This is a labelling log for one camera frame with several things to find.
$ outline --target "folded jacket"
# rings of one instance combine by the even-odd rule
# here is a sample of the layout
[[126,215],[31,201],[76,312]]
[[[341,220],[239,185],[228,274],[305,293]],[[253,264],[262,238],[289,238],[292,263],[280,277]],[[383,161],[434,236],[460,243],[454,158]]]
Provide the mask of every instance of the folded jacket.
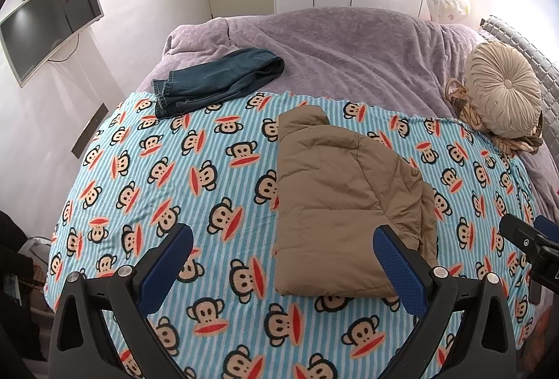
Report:
[[284,66],[283,59],[267,49],[246,48],[214,62],[170,71],[165,81],[152,81],[155,116],[174,117],[242,98],[278,77]]
[[433,189],[419,169],[367,136],[331,126],[319,106],[280,114],[279,126],[277,292],[394,296],[372,248],[382,224],[437,264]]

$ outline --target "round cushion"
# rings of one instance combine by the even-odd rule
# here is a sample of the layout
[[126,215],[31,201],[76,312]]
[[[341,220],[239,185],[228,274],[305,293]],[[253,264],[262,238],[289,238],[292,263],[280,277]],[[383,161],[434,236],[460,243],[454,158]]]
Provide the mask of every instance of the round cushion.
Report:
[[477,45],[466,62],[471,105],[493,133],[515,139],[532,132],[542,110],[539,81],[526,58],[493,40]]

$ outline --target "electrical cable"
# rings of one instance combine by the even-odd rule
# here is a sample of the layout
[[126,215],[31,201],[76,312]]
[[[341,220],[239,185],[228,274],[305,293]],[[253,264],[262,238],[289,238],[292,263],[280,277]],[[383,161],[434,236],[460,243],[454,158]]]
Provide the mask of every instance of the electrical cable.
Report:
[[68,57],[66,57],[66,59],[64,59],[64,60],[51,60],[51,59],[48,59],[47,62],[58,62],[58,63],[59,63],[59,62],[66,62],[66,61],[72,56],[72,54],[73,54],[74,52],[76,52],[76,50],[77,50],[77,48],[78,48],[78,45],[79,45],[79,34],[78,34],[78,41],[77,41],[77,43],[75,44],[75,49],[70,53],[70,55],[69,55]]

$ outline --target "jeans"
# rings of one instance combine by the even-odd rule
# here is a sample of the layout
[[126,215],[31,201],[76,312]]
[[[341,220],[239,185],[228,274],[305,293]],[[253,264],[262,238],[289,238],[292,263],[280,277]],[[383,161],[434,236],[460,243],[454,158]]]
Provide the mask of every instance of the jeans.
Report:
[[284,66],[283,59],[267,49],[246,48],[214,62],[171,71],[165,81],[152,81],[155,116],[174,117],[242,98],[278,77]]

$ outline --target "tv screen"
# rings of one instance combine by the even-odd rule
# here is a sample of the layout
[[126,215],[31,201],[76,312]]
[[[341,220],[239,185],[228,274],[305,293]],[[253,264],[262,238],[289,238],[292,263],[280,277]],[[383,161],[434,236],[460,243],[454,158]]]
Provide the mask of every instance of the tv screen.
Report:
[[24,82],[73,35],[103,16],[99,0],[26,0],[0,23],[14,74]]

